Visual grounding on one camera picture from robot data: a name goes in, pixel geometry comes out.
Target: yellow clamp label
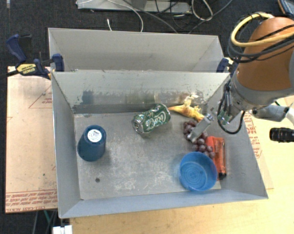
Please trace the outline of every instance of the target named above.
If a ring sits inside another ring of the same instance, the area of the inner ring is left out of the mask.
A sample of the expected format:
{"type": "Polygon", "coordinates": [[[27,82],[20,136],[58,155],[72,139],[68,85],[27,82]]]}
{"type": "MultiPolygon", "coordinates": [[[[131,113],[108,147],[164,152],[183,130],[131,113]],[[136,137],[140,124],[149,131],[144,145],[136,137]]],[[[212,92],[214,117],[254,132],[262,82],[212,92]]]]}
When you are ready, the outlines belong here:
{"type": "Polygon", "coordinates": [[[21,64],[17,67],[17,71],[23,75],[36,71],[36,65],[33,63],[21,64]]]}

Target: gray metal bin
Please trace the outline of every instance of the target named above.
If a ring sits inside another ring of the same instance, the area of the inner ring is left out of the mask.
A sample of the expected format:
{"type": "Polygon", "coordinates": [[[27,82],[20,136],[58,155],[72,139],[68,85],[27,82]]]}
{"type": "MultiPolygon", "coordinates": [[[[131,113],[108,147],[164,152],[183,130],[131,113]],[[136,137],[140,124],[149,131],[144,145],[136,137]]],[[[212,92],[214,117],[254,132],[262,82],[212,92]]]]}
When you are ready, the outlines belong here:
{"type": "Polygon", "coordinates": [[[178,179],[191,143],[188,118],[171,112],[169,123],[139,135],[131,120],[155,103],[182,104],[189,94],[215,112],[228,74],[215,73],[222,58],[215,36],[49,29],[50,54],[64,57],[52,73],[59,216],[147,211],[267,198],[245,127],[234,136],[213,122],[209,135],[225,138],[227,177],[220,188],[185,190],[178,179]],[[87,162],[77,143],[89,125],[107,133],[102,158],[87,162]]]}

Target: orange object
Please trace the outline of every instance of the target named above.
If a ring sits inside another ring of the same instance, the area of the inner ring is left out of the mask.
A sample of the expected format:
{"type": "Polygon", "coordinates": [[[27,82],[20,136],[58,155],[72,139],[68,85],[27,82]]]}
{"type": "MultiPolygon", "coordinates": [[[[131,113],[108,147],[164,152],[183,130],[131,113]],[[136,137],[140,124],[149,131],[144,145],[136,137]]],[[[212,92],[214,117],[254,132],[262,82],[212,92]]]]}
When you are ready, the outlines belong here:
{"type": "Polygon", "coordinates": [[[218,180],[226,177],[226,159],[225,159],[225,141],[224,138],[208,136],[205,139],[205,144],[213,147],[215,152],[214,164],[218,172],[218,180]]]}

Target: blue cup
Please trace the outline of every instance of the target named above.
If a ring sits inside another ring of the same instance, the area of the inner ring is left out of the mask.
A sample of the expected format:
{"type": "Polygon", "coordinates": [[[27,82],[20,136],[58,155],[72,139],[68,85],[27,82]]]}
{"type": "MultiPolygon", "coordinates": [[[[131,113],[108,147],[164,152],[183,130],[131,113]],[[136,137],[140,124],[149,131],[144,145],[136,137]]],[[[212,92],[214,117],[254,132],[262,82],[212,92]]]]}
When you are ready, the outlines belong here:
{"type": "Polygon", "coordinates": [[[106,131],[98,125],[88,126],[78,142],[78,154],[86,161],[100,159],[106,147],[106,131]]]}
{"type": "Polygon", "coordinates": [[[179,181],[190,191],[206,191],[217,181],[217,169],[211,158],[200,152],[186,154],[179,167],[179,181]]]}

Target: yellow cable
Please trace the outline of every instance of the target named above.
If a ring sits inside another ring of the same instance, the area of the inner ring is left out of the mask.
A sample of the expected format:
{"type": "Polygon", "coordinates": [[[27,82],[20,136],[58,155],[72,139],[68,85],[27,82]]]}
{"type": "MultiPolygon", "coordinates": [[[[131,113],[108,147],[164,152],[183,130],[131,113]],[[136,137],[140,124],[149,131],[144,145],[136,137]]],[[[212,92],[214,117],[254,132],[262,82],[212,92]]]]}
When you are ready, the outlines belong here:
{"type": "Polygon", "coordinates": [[[234,28],[234,30],[233,30],[233,32],[231,34],[230,39],[231,39],[231,41],[232,41],[232,43],[234,45],[239,46],[239,47],[258,46],[258,45],[261,45],[261,44],[264,44],[264,43],[269,43],[269,42],[274,42],[274,41],[281,40],[281,39],[286,39],[286,38],[289,38],[289,37],[294,35],[294,32],[291,32],[291,33],[287,33],[287,34],[284,34],[284,35],[280,35],[280,36],[276,36],[276,37],[272,37],[272,38],[266,38],[266,39],[259,40],[259,41],[252,41],[252,42],[239,42],[239,41],[237,41],[235,39],[235,37],[236,37],[237,32],[241,29],[241,27],[243,25],[245,25],[248,21],[253,20],[254,18],[257,18],[257,17],[263,17],[263,18],[269,19],[269,18],[273,18],[274,16],[271,15],[271,14],[259,12],[257,14],[250,15],[250,16],[246,17],[245,19],[243,19],[236,26],[236,28],[234,28]]]}

